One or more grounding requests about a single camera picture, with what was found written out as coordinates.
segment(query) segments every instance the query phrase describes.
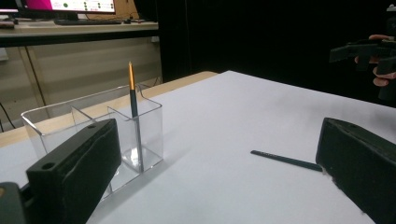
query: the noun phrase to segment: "black cable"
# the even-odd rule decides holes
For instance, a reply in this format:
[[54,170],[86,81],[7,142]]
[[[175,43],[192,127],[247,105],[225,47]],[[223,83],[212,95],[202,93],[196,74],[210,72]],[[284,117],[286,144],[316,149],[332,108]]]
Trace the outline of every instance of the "black cable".
[[3,105],[2,105],[1,103],[0,103],[0,106],[3,108],[3,111],[4,111],[4,113],[6,114],[6,117],[7,117],[8,121],[9,121],[9,123],[10,123],[11,126],[15,129],[15,126],[14,126],[14,124],[11,122],[11,119],[9,118],[6,109],[3,107]]

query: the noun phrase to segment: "white table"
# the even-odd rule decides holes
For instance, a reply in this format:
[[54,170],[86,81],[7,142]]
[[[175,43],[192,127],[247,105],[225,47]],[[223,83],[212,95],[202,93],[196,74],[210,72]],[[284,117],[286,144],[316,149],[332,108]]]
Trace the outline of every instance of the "white table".
[[374,223],[329,176],[250,151],[315,162],[326,117],[395,143],[394,108],[235,72],[151,99],[163,105],[163,161],[89,223]]

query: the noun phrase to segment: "computer monitor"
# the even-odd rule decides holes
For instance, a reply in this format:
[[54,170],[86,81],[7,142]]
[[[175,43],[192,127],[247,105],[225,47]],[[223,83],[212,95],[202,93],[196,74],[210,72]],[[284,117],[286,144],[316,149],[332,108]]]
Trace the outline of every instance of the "computer monitor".
[[18,15],[18,6],[15,0],[0,0],[0,15],[16,17]]
[[78,20],[78,14],[115,15],[115,0],[16,0],[25,18]]
[[114,0],[22,0],[28,10],[116,14]]

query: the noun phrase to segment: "black device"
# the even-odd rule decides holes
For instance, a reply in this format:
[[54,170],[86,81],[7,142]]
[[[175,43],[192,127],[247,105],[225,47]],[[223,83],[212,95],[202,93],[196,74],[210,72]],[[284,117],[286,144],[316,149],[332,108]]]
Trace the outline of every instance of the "black device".
[[[396,7],[390,5],[387,8],[387,33],[389,39],[383,40],[359,40],[347,43],[341,48],[331,49],[329,63],[338,62],[347,58],[359,57],[356,66],[357,71],[366,71],[370,58],[379,57],[377,73],[385,75],[396,72]],[[385,101],[396,100],[396,81],[390,81],[386,87],[382,87],[378,98]]]
[[325,118],[316,163],[376,224],[396,223],[396,145],[353,123]]
[[27,171],[29,183],[0,183],[0,221],[86,223],[121,163],[117,122],[95,122]]

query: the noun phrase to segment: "monitor screen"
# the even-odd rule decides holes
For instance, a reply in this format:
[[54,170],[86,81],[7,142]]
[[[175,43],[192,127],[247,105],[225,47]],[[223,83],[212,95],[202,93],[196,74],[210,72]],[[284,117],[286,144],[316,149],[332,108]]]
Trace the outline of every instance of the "monitor screen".
[[0,14],[16,14],[18,7],[15,0],[0,0]]
[[114,0],[22,0],[27,10],[115,14]]

